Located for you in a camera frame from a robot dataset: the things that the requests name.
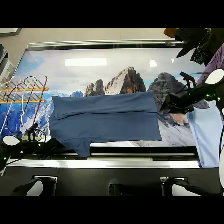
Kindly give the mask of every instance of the blue cloth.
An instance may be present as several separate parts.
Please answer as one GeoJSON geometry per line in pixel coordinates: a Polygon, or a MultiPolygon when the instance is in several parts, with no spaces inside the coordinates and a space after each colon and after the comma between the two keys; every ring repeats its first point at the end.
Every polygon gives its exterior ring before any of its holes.
{"type": "Polygon", "coordinates": [[[219,143],[223,127],[218,108],[194,108],[193,112],[188,113],[188,120],[202,167],[218,167],[219,143]]]}
{"type": "Polygon", "coordinates": [[[52,99],[51,136],[81,157],[93,142],[161,141],[152,92],[52,99]]]}

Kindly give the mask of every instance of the cloud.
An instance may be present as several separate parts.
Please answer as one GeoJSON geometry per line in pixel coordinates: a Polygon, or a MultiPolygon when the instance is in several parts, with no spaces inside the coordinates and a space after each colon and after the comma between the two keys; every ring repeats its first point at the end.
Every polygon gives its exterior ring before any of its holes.
{"type": "Polygon", "coordinates": [[[190,61],[192,52],[176,59],[179,51],[178,48],[27,51],[16,75],[43,74],[48,77],[50,90],[72,93],[76,90],[84,92],[87,85],[98,79],[102,79],[105,86],[124,68],[132,66],[148,88],[161,72],[176,75],[181,71],[191,74],[204,70],[203,65],[190,61]],[[66,67],[65,59],[70,58],[106,58],[107,66],[66,67]],[[150,60],[154,60],[157,67],[150,67],[150,60]]]}

